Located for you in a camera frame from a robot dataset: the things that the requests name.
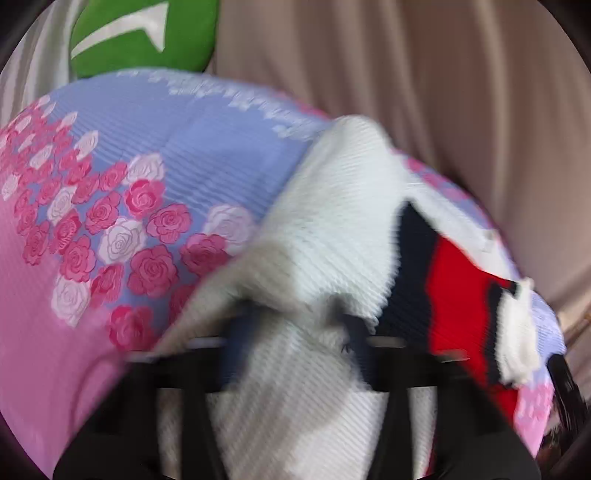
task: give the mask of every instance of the rose pattern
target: rose pattern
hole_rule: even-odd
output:
[[[121,201],[121,195],[111,192],[106,197],[98,199],[86,213],[85,227],[91,235],[114,225],[119,218],[117,206]]]
[[[61,119],[60,124],[57,127],[57,130],[61,130],[62,128],[71,127],[74,125],[76,121],[76,117],[78,116],[78,112],[70,112],[68,113],[63,119]]]
[[[152,310],[149,307],[134,309],[119,305],[111,313],[109,339],[121,352],[150,350],[157,339],[151,323]]]
[[[52,254],[58,252],[63,255],[81,225],[78,212],[75,209],[69,210],[58,222],[53,231],[53,238],[49,244],[49,251]]]
[[[12,196],[12,194],[17,191],[19,178],[19,175],[15,175],[13,173],[8,176],[8,178],[4,182],[4,185],[2,185],[2,190],[0,191],[0,193],[2,193],[2,198],[4,199],[4,201],[8,200]]]
[[[190,272],[201,277],[226,264],[229,255],[225,247],[222,236],[196,233],[180,248],[181,259]]]
[[[76,192],[76,187],[62,187],[57,192],[55,198],[47,209],[47,219],[53,224],[57,225],[71,209],[72,209],[72,197]]]
[[[176,321],[178,316],[183,311],[183,308],[197,286],[195,284],[183,285],[177,288],[170,296],[170,317],[169,322],[172,324]]]
[[[21,146],[18,147],[17,152],[20,153],[25,148],[30,147],[31,144],[33,143],[33,139],[34,138],[35,138],[35,134],[29,134],[29,135],[27,135],[27,137],[25,138],[25,140],[22,141]]]
[[[67,171],[70,170],[74,165],[76,165],[76,156],[78,152],[76,150],[70,150],[68,153],[65,153],[60,161],[57,163],[57,170],[58,171]]]
[[[35,182],[36,183],[44,182],[49,177],[51,177],[52,173],[53,173],[53,162],[52,161],[45,162],[43,164],[43,166],[39,170],[37,170],[37,176],[35,178]]]
[[[252,215],[244,207],[217,205],[207,214],[203,227],[206,235],[219,235],[226,239],[226,252],[236,255],[255,231]]]
[[[47,179],[41,185],[39,194],[37,195],[37,203],[39,205],[47,205],[56,196],[61,187],[61,175]]]
[[[106,265],[127,262],[146,242],[142,222],[120,217],[100,239],[98,257]]]
[[[90,301],[90,282],[68,280],[62,275],[56,278],[51,295],[51,309],[61,320],[75,327]]]
[[[64,152],[68,151],[70,146],[72,145],[72,137],[70,135],[67,135],[67,130],[61,130],[60,132],[58,132],[53,137],[53,141],[56,148],[56,156],[62,155]]]
[[[127,174],[127,163],[118,161],[100,176],[99,187],[103,192],[110,192],[119,186]]]
[[[41,257],[47,249],[47,234],[49,232],[49,222],[44,220],[39,225],[35,225],[27,235],[27,243],[22,251],[23,260],[29,265],[38,265],[41,263]]]
[[[124,267],[120,263],[101,267],[90,285],[90,306],[99,307],[103,302],[113,302],[121,293]]]
[[[136,295],[158,298],[178,282],[178,269],[164,245],[137,252],[131,259],[131,270],[127,286]]]
[[[90,163],[90,159],[87,158],[86,160],[79,161],[68,172],[64,183],[66,185],[76,185],[89,174],[91,169],[92,165]]]
[[[49,95],[43,95],[39,100],[36,101],[34,108],[42,107],[43,105],[47,105],[51,102],[51,97]]]
[[[22,210],[29,205],[32,194],[33,191],[31,189],[26,189],[19,195],[17,202],[14,204],[14,216],[19,216]]]
[[[141,219],[162,203],[164,184],[158,180],[138,180],[124,193],[124,201],[131,215]]]
[[[90,249],[90,238],[82,235],[72,241],[64,251],[60,274],[68,280],[87,282],[96,264],[95,253]]]
[[[74,150],[78,150],[76,160],[80,161],[87,157],[99,143],[99,133],[97,130],[87,132],[80,137],[78,142],[74,145]]]
[[[51,152],[53,151],[53,145],[46,145],[40,151],[38,151],[35,155],[33,155],[32,159],[29,161],[29,166],[34,168],[35,170],[39,170],[41,166],[49,160],[51,157]]]
[[[146,232],[164,244],[173,244],[189,230],[191,214],[185,205],[173,203],[150,217]]]
[[[52,113],[53,109],[56,107],[56,103],[50,103],[45,110],[43,110],[43,113],[41,114],[41,118],[46,118],[49,116],[50,113]]]
[[[99,189],[99,174],[94,173],[83,178],[76,186],[72,203],[86,203]]]
[[[20,178],[18,179],[18,186],[24,188],[30,183],[37,180],[37,170],[32,167],[27,167],[23,170]]]
[[[138,155],[129,162],[124,185],[132,185],[138,180],[162,180],[164,165],[159,153]]]
[[[39,205],[37,202],[26,205],[21,211],[21,217],[17,223],[17,233],[19,235],[27,236],[29,231],[37,221],[37,212]]]
[[[29,124],[31,123],[31,115],[27,115],[25,118],[23,118],[22,120],[20,120],[15,126],[14,129],[18,132],[21,133],[23,130],[26,129],[26,127],[29,126]]]
[[[1,193],[5,200],[18,193],[14,213],[20,215],[17,232],[26,237],[24,262],[39,265],[47,250],[62,255],[51,297],[56,317],[76,326],[89,305],[116,302],[124,286],[139,296],[165,296],[180,281],[171,253],[176,250],[169,251],[167,245],[190,231],[192,219],[186,205],[162,205],[165,188],[161,155],[138,155],[129,164],[118,161],[106,171],[94,173],[91,153],[97,147],[99,133],[84,134],[72,147],[70,130],[77,113],[48,122],[55,104],[49,99],[45,104],[38,111],[29,108],[6,134],[0,132],[0,165],[10,168]],[[56,175],[57,170],[63,175]],[[39,184],[36,198],[35,187],[27,187],[31,183]],[[120,194],[116,189],[121,185],[127,187]],[[105,196],[90,203],[81,219],[74,206],[91,202],[99,190],[106,192]],[[36,225],[39,206],[48,206],[47,220]],[[125,207],[129,218],[119,216]],[[80,236],[82,223],[87,234]],[[190,236],[181,247],[181,260],[189,271],[203,276],[223,265],[228,254],[235,254],[253,229],[247,210],[230,205],[214,207],[204,233]],[[97,233],[101,236],[93,249],[90,235]],[[146,248],[147,235],[160,244]],[[126,262],[131,269],[127,278]],[[193,283],[172,292],[171,321],[195,288]],[[150,348],[156,340],[151,322],[152,310],[148,307],[115,307],[109,337],[122,351]]]

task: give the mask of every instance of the pink rose print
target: pink rose print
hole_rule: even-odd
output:
[[[183,263],[189,271],[201,277],[213,272],[228,261],[230,256],[225,252],[225,246],[224,237],[196,233],[188,238],[180,252]]]
[[[37,170],[36,183],[41,183],[51,177],[53,173],[53,161],[46,161],[39,170]]]
[[[56,133],[56,124],[46,124],[42,128],[35,131],[35,139],[42,144],[54,144],[53,137]]]
[[[99,174],[94,173],[78,182],[72,203],[86,203],[99,188]]]
[[[124,193],[125,204],[131,215],[141,219],[162,203],[164,184],[159,180],[138,180]]]
[[[225,250],[236,255],[248,243],[255,231],[251,213],[237,205],[216,205],[207,214],[203,233],[219,235],[226,239]]]
[[[19,216],[23,210],[23,208],[25,208],[27,205],[29,205],[29,200],[31,199],[31,195],[33,194],[33,191],[30,189],[26,189],[24,192],[22,192],[19,196],[19,198],[17,198],[17,202],[14,204],[14,216]]]
[[[152,214],[146,231],[164,244],[175,243],[181,233],[189,230],[191,214],[185,205],[174,203]]]
[[[27,236],[29,231],[37,221],[37,211],[39,205],[37,202],[27,205],[21,211],[21,218],[17,223],[17,233],[22,236]]]
[[[89,174],[91,168],[92,165],[90,164],[89,158],[77,162],[76,165],[74,165],[72,169],[69,171],[65,180],[65,184],[76,185],[76,183],[81,181],[84,177],[86,177]]]
[[[67,134],[66,130],[60,130],[53,137],[53,142],[56,146],[56,155],[60,155],[70,148],[70,146],[72,145],[72,137]]]
[[[26,263],[38,265],[41,262],[41,256],[47,249],[47,232],[49,232],[47,220],[31,228],[27,235],[27,244],[22,251],[22,258]]]
[[[106,197],[98,199],[86,212],[85,227],[91,235],[114,225],[119,217],[117,205],[121,201],[121,195],[111,192]]]
[[[131,269],[133,272],[127,280],[127,286],[136,295],[158,298],[178,282],[173,256],[164,245],[137,252],[131,258]]]
[[[90,286],[90,306],[99,307],[104,301],[112,302],[119,298],[124,268],[120,263],[101,267]]]
[[[189,297],[193,294],[197,286],[195,284],[192,285],[183,285],[177,288],[170,297],[170,323],[174,323],[174,321],[178,318],[178,316],[183,311],[185,304]]]
[[[90,249],[90,238],[82,235],[73,241],[64,251],[64,259],[60,265],[60,273],[68,280],[85,282],[95,267],[95,253]]]
[[[17,155],[12,156],[12,172],[20,175],[22,172],[27,168],[29,163],[29,156],[30,153],[26,151],[22,151]]]
[[[24,188],[27,185],[35,182],[37,180],[37,170],[33,167],[27,167],[22,172],[21,177],[18,179],[18,187]]]
[[[110,192],[121,183],[127,174],[127,163],[117,162],[100,176],[99,187],[103,192]]]
[[[65,217],[57,223],[56,228],[53,231],[53,239],[49,245],[49,251],[52,254],[59,252],[63,255],[81,225],[78,212],[75,209],[70,210]]]
[[[66,138],[69,138],[72,141],[72,137],[70,136],[70,130],[72,129],[71,126],[59,128],[61,125],[61,121],[57,121],[53,124],[53,137],[51,139],[52,143],[58,144],[59,142],[63,142]]]
[[[120,305],[111,313],[109,339],[121,352],[150,350],[156,342],[151,323],[149,307]]]
[[[57,163],[57,170],[70,170],[77,163],[77,155],[78,152],[76,150],[70,150],[69,152],[65,153],[64,156],[62,156],[62,158],[60,158],[60,161]]]
[[[29,125],[29,128],[27,128],[27,131],[37,132],[40,129],[44,128],[46,125],[47,125],[47,118],[39,118],[39,117],[33,116],[33,119],[31,120],[31,124]]]
[[[39,205],[47,205],[50,201],[52,201],[53,197],[55,197],[57,192],[60,190],[60,187],[61,175],[47,179],[45,182],[43,182],[41,188],[39,189],[39,194],[37,195],[37,202]]]

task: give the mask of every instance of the beige curtain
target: beige curtain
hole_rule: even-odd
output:
[[[591,301],[591,76],[536,0],[222,0],[213,70],[364,113],[467,187],[564,328]]]

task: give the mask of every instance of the white fluffy fabric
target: white fluffy fabric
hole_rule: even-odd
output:
[[[537,341],[534,322],[524,321],[531,315],[533,284],[526,278],[518,282],[515,297],[506,291],[501,296],[496,361],[504,384],[525,385],[540,367],[540,356],[531,341]]]
[[[385,395],[367,391],[341,353],[345,333],[327,320],[328,300],[343,295],[350,313],[375,324],[396,273],[393,236],[405,199],[426,210],[427,218],[439,218],[443,230],[455,232],[452,236],[463,235],[449,226],[453,222],[443,204],[421,202],[420,188],[403,162],[374,122],[357,116],[335,121],[313,145],[249,248],[204,282],[157,345],[158,353],[173,353],[193,337],[214,335],[240,297],[277,312],[262,320],[239,384],[211,395],[232,479],[365,477]],[[466,235],[470,240],[464,250],[475,261],[486,258],[494,270],[495,249]],[[410,396],[419,478],[433,439],[434,389],[412,389]],[[164,392],[160,418],[164,473],[175,478],[178,400],[174,391]]]

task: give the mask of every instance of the floral blanket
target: floral blanket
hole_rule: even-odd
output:
[[[48,476],[122,354],[241,250],[327,124],[262,88],[134,70],[0,131],[0,411]]]

